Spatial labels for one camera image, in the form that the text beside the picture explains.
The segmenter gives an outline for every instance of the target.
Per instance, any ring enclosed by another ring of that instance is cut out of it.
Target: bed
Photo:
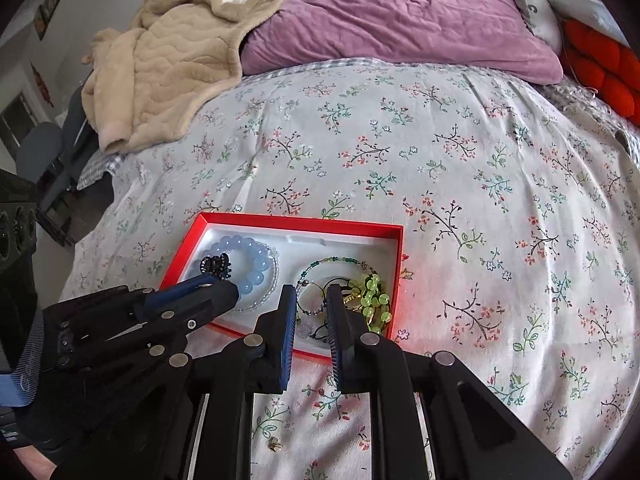
[[[343,59],[245,78],[187,136],[122,161],[63,297],[157,287],[201,210],[403,224],[388,336],[455,352],[588,478],[638,398],[640,181],[608,128],[565,108],[469,66]],[[228,341],[204,328],[189,350]],[[254,478],[369,478],[366,396],[334,386],[329,366],[295,360],[288,390],[257,399]]]

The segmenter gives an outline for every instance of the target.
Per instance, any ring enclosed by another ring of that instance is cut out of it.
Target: beaded wire bracelet
[[[322,260],[316,260],[316,261],[312,262],[300,274],[300,278],[298,279],[298,282],[296,283],[296,298],[298,298],[300,296],[300,292],[302,291],[303,287],[308,286],[311,283],[313,283],[311,280],[306,279],[306,275],[309,273],[309,271],[312,270],[314,267],[317,267],[318,265],[325,264],[325,263],[328,263],[328,262],[345,262],[345,263],[348,263],[348,264],[359,265],[362,268],[362,270],[368,270],[371,274],[375,274],[376,273],[376,271],[373,269],[373,267],[371,267],[367,262],[361,262],[360,260],[356,260],[355,258],[348,258],[348,257],[344,257],[344,256],[342,256],[342,257],[340,257],[340,256],[330,256],[329,258],[324,258]],[[320,308],[318,310],[305,310],[305,309],[302,308],[302,306],[300,305],[300,302],[298,300],[296,300],[296,304],[297,304],[298,308],[300,309],[300,311],[303,314],[307,314],[308,316],[317,316],[318,314],[320,314],[321,312],[324,311],[324,301],[322,302],[322,305],[320,306]]]

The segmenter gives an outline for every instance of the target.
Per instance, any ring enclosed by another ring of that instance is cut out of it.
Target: white pillow
[[[594,28],[612,40],[629,46],[625,35],[600,0],[549,0],[558,14]]]
[[[533,35],[548,44],[556,54],[560,54],[562,32],[549,2],[547,0],[514,1]]]

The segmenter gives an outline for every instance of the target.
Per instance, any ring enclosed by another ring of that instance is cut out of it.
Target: red jewelry box
[[[371,248],[376,246],[386,246],[388,254],[392,256],[391,258],[388,258],[389,260],[391,260],[390,262],[388,262],[388,278],[386,276],[383,276],[382,272],[379,273],[386,282],[386,290],[391,296],[389,311],[391,312],[392,318],[391,322],[389,322],[389,324],[386,326],[386,333],[393,333],[393,325],[396,319],[396,307],[398,304],[398,286],[401,269],[402,226],[288,216],[282,217],[235,213],[199,213],[199,215],[194,220],[193,225],[184,237],[180,248],[178,248],[174,259],[169,265],[160,288],[166,288],[168,286],[174,285],[180,280],[186,278],[185,273],[187,271],[187,267],[190,264],[193,265],[193,262],[198,260],[198,252],[201,251],[203,247],[208,247],[207,243],[209,243],[212,239],[210,238],[211,235],[208,233],[212,232],[213,229],[219,230],[222,234],[241,234],[252,236],[258,239],[258,241],[261,241],[259,238],[260,234],[263,233],[269,234],[271,238],[276,237],[277,239],[277,237],[281,237],[282,243],[278,243],[279,247],[276,247],[276,250],[279,253],[283,252],[281,248],[285,249],[287,247],[287,244],[296,243],[297,241],[302,240],[303,237],[306,237],[304,238],[305,240],[310,239],[312,242],[315,241],[315,247],[317,247],[318,250],[325,250],[327,245],[331,243],[339,244],[342,237],[336,237],[335,235],[344,236],[344,247],[357,247],[359,243],[363,243],[362,247],[368,247],[368,250],[370,251]],[[368,238],[380,238],[380,240],[376,241]],[[312,251],[313,248],[314,246],[311,245],[309,248],[305,248],[305,251],[302,251],[302,256],[305,257],[309,263],[316,259],[313,254],[310,254],[310,251]],[[294,259],[294,256],[300,259],[300,248],[298,248],[298,250],[296,251],[294,247],[294,252],[290,257]],[[280,255],[280,268],[283,268],[288,259],[289,256],[283,258],[282,255]],[[297,279],[300,276],[300,272],[302,272],[305,267],[306,265],[302,266],[299,269],[296,268],[296,278],[292,278],[293,274],[290,271],[282,272],[280,274],[277,287],[268,302],[266,302],[273,304],[266,310],[248,312],[248,315],[246,317],[245,332],[241,328],[239,328],[237,321],[225,322],[223,318],[229,313],[225,314],[225,316],[216,318],[216,320],[210,323],[210,325],[233,336],[246,335],[252,330],[253,326],[255,325],[255,320],[257,319],[259,314],[277,307],[282,285],[284,285],[285,283],[291,283],[295,286]],[[305,349],[301,350],[300,348],[296,348],[296,346],[303,346]],[[305,347],[305,345],[298,345],[296,343],[294,344],[294,354],[303,358],[320,360],[322,362],[329,362],[331,360],[328,348],[326,350],[309,350]]]

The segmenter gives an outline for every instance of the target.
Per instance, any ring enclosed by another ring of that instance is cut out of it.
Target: picture frame
[[[36,29],[36,33],[40,41],[44,38],[44,35],[49,27],[49,22],[45,19],[44,10],[42,6],[38,6],[36,13],[33,17],[33,27]]]
[[[44,0],[41,4],[42,13],[44,19],[49,23],[53,17],[53,13],[56,11],[56,7],[60,3],[60,0]]]

